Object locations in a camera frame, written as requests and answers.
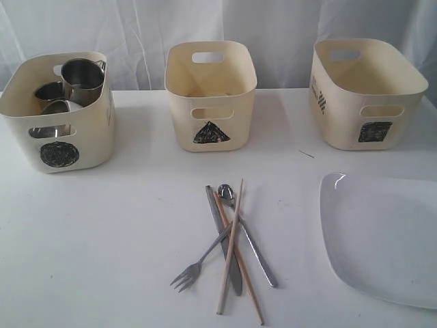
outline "cream plastic bin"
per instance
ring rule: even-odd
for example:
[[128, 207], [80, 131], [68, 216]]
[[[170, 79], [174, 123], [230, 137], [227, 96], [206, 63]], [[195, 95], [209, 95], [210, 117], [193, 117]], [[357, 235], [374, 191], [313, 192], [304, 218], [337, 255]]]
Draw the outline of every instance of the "cream plastic bin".
[[[223, 60], [194, 62], [197, 53]], [[165, 88], [179, 145], [191, 152], [235, 150], [249, 138], [257, 77], [247, 48], [232, 41], [189, 42], [169, 52]]]
[[[73, 58], [93, 61], [106, 57], [97, 52], [43, 55], [25, 61], [6, 86], [0, 98], [0, 113], [32, 166], [45, 173], [85, 169], [108, 160], [113, 151], [115, 109], [105, 68], [100, 98], [77, 111], [38, 115], [41, 108], [33, 92], [41, 85], [60, 81], [54, 68]], [[71, 134], [35, 139], [32, 128], [70, 125]]]
[[428, 82], [393, 46], [373, 39], [315, 44], [309, 103], [323, 137], [342, 150], [394, 146]]

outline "black circle symbol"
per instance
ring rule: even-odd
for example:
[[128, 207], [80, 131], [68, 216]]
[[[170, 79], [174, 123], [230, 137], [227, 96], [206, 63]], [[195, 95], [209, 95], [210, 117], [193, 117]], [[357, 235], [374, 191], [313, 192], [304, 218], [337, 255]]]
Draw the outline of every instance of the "black circle symbol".
[[41, 160], [51, 167], [66, 167], [79, 159], [79, 151], [71, 143], [46, 143], [40, 149]]

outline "black triangle symbol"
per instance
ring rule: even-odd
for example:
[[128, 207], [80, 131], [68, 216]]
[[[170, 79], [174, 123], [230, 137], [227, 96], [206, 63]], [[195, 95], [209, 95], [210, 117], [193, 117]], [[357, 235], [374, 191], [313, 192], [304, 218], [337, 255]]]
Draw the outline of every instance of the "black triangle symbol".
[[214, 144], [216, 142], [228, 141], [229, 138], [220, 128], [212, 122], [208, 122], [196, 134], [193, 142], [195, 144]]

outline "knife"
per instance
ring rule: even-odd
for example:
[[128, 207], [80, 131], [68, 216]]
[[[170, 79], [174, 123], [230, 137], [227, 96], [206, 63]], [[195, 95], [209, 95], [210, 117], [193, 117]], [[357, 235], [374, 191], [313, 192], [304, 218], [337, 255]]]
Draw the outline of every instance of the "knife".
[[[212, 216], [214, 217], [214, 221], [216, 223], [218, 233], [221, 233], [225, 229], [225, 225], [221, 221], [221, 216], [219, 212], [219, 208], [217, 207], [216, 200], [214, 199], [214, 194], [211, 186], [206, 186], [206, 195], [208, 196], [208, 201], [211, 206]], [[221, 248], [223, 250], [223, 254], [227, 254], [227, 248], [229, 247], [229, 237], [224, 238], [221, 241]], [[231, 266], [229, 269], [229, 278], [231, 279], [232, 287], [234, 287], [235, 293], [240, 296], [243, 290], [243, 282], [241, 278], [240, 267], [238, 266], [237, 259], [232, 253]]]

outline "white curtain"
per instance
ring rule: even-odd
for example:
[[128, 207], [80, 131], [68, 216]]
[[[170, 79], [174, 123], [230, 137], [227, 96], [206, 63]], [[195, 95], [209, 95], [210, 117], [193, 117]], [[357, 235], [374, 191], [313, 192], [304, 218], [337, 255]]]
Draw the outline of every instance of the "white curtain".
[[314, 43], [348, 37], [401, 50], [437, 105], [437, 0], [0, 0], [0, 90], [30, 57], [80, 50], [108, 56], [114, 90], [159, 90], [194, 40], [247, 45], [258, 87], [308, 87]]

